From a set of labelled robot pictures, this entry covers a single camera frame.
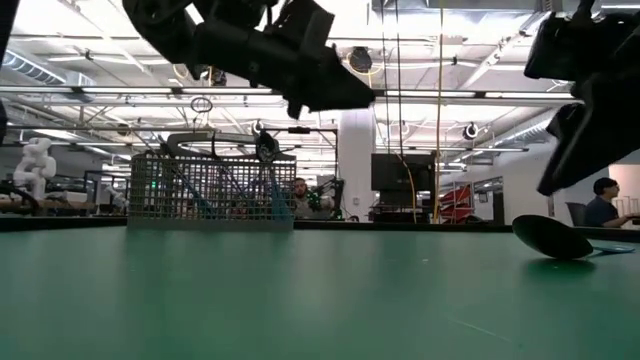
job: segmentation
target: pillar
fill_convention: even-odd
[[[360,221],[375,200],[371,191],[371,154],[375,152],[376,123],[372,109],[343,111],[338,123],[338,171],[345,180],[342,208],[345,218]]]

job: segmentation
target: monitor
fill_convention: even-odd
[[[411,172],[414,191],[433,191],[435,156],[410,154],[404,162]],[[411,192],[409,172],[396,154],[371,154],[371,190]]]

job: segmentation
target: green tabletop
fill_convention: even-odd
[[[511,234],[0,234],[0,359],[635,359],[640,254]]]

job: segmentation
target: white robot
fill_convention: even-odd
[[[113,196],[113,204],[121,209],[129,207],[129,200],[124,197],[124,194],[116,191],[113,186],[107,186],[107,192]]]
[[[51,140],[32,138],[22,148],[22,160],[13,172],[13,184],[17,188],[31,185],[31,196],[36,200],[45,197],[47,179],[56,174],[56,159],[49,156]]]

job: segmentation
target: gray plastic basket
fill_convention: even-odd
[[[295,158],[261,163],[247,157],[160,158],[147,154],[134,156],[131,169],[130,227],[293,229]]]

